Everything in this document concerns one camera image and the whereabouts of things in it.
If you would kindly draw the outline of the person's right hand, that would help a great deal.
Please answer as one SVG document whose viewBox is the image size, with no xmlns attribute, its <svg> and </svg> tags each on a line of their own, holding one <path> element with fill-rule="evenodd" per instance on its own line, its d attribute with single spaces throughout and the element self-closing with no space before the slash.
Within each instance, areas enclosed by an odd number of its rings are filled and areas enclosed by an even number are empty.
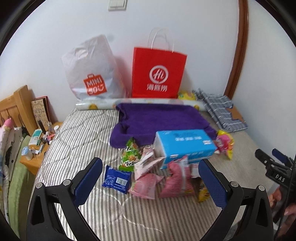
<svg viewBox="0 0 296 241">
<path fill-rule="evenodd" d="M 276 203 L 281 201 L 282 193 L 280 191 L 280 187 L 278 187 L 271 195 L 269 195 L 269 203 L 271 208 L 274 208 Z M 284 212 L 284 215 L 287 216 L 285 224 L 291 226 L 291 224 L 295 221 L 295 203 L 291 203 Z"/>
</svg>

